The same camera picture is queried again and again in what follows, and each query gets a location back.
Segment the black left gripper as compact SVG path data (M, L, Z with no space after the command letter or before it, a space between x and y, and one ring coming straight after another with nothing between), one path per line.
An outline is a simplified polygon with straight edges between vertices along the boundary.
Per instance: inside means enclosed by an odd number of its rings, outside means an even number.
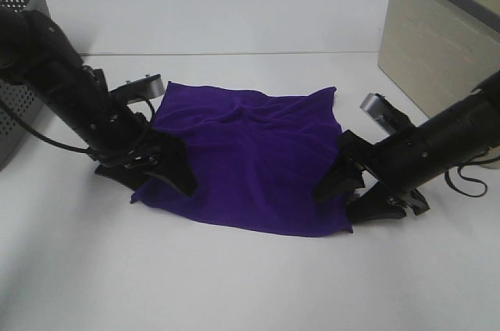
M198 188L184 142L156 130L148 130L130 148L103 155L95 174L132 191L138 190L151 177L186 196L192 196Z

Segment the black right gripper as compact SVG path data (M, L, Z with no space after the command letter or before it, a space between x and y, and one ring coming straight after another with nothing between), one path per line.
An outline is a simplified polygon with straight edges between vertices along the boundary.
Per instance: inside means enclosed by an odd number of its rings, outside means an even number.
M363 172L377 182L363 196L346 206L351 224L384 219L402 219L410 208L415 215L430 209L426 198L414 187L406 190L397 186L396 177L387 171L377 156L376 147L346 130L338 140L346 163L334 164L314 187L314 199L326 201L339 194L365 187Z

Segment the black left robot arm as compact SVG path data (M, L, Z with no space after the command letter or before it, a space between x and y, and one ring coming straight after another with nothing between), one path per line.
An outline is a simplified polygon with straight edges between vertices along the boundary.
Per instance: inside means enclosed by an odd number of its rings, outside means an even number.
M151 178L191 196L197 189L184 142L152 127L153 119L130 104L162 96L159 74L109 90L102 69L93 69L48 16L37 10L1 9L1 78L25 86L85 143L61 144L38 133L15 112L2 109L40 140L85 154L98 163L95 174L137 190Z

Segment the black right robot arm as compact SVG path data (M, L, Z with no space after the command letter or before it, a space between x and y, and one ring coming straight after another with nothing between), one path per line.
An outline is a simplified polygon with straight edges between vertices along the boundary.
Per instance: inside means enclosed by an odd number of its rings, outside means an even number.
M361 108L387 132L387 138L371 144L346 130L337 139L333 165L312 191L315 201L322 203L363 188L363 172L369 172L377 182L347 203L351 224L402 219L407 208L423 214L430 206L419 186L448 176L451 168L483 165L484 156L499 146L498 73L420 126L381 94L368 94Z

